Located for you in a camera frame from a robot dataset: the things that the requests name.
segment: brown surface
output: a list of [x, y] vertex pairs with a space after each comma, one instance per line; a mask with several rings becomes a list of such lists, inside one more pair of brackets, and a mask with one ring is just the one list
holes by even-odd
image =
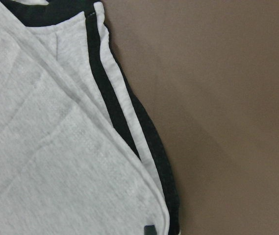
[[279, 235], [279, 0], [104, 0], [169, 154], [182, 235]]

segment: black stripe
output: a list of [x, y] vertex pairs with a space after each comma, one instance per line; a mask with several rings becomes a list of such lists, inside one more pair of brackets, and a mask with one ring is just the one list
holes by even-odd
[[106, 75], [100, 59], [100, 35], [97, 26], [97, 15], [86, 13], [87, 41], [89, 51], [89, 63], [92, 74], [102, 94], [106, 108], [109, 112], [113, 127], [130, 146], [133, 152], [139, 158], [137, 148], [131, 136], [127, 121], [116, 97], [112, 84]]

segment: black fabric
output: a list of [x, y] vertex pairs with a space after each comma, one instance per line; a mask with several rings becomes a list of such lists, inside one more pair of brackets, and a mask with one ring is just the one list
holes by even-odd
[[144, 227], [144, 235], [157, 235], [154, 225], [147, 225]]
[[87, 41], [89, 52], [89, 63], [92, 74], [99, 87], [101, 95], [106, 104], [109, 112], [113, 127], [130, 146], [133, 152], [139, 157], [136, 145], [131, 136], [127, 121], [123, 114], [122, 108], [116, 97], [114, 89], [111, 85], [109, 78], [102, 66], [100, 59], [100, 35], [97, 26], [97, 15], [93, 13], [85, 13], [86, 28], [87, 28]]
[[[26, 26], [49, 26], [53, 24], [60, 23], [62, 21], [68, 20], [69, 18], [75, 16], [81, 11], [84, 11], [86, 16], [86, 26], [87, 26], [87, 38], [88, 38], [88, 50], [90, 65], [92, 68], [92, 73], [95, 77], [97, 85], [101, 91], [104, 99], [114, 100], [113, 104], [109, 105], [106, 103], [107, 109], [110, 114], [111, 120], [115, 120], [114, 117], [119, 117], [115, 120], [113, 126], [117, 129], [118, 133], [122, 138], [128, 143], [128, 145], [133, 149], [136, 149], [132, 141], [129, 140], [130, 131], [128, 126], [125, 126], [125, 117], [123, 115], [122, 109], [117, 101], [116, 95], [109, 82], [105, 70], [102, 66], [100, 60], [100, 37], [97, 27], [97, 16], [93, 7], [93, 3], [98, 0], [50, 0], [48, 5], [24, 5], [12, 0], [0, 0], [24, 25]], [[169, 235], [177, 235], [179, 233], [179, 222], [178, 222], [178, 209], [179, 209], [179, 197], [177, 189], [175, 186], [173, 173], [171, 166], [163, 147], [160, 136], [147, 114], [145, 108], [135, 96], [130, 88], [130, 85], [123, 73], [123, 70], [116, 59], [113, 50], [111, 48], [111, 38], [109, 41], [111, 53], [113, 54], [115, 61], [120, 67], [122, 72], [127, 91], [129, 93], [131, 102], [134, 106], [136, 115], [139, 119], [140, 125], [142, 127], [143, 133], [145, 135], [146, 141], [148, 143], [150, 152], [152, 154], [155, 166], [157, 168], [160, 181], [162, 184], [163, 193], [165, 196], [165, 202], [170, 214], [170, 229]]]

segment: gray fabric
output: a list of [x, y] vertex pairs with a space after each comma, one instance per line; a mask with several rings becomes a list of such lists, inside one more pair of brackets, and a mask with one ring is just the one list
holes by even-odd
[[104, 100], [91, 72], [85, 20], [85, 15], [81, 12], [57, 25], [28, 27], [27, 29], [55, 57], [111, 123]]
[[90, 97], [0, 4], [0, 235], [165, 235], [164, 200]]
[[49, 3], [46, 0], [14, 0], [22, 4], [28, 5], [48, 5]]

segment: brown background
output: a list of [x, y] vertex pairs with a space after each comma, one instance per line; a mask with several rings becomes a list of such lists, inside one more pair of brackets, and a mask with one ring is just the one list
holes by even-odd
[[182, 235], [279, 235], [279, 0], [104, 0]]

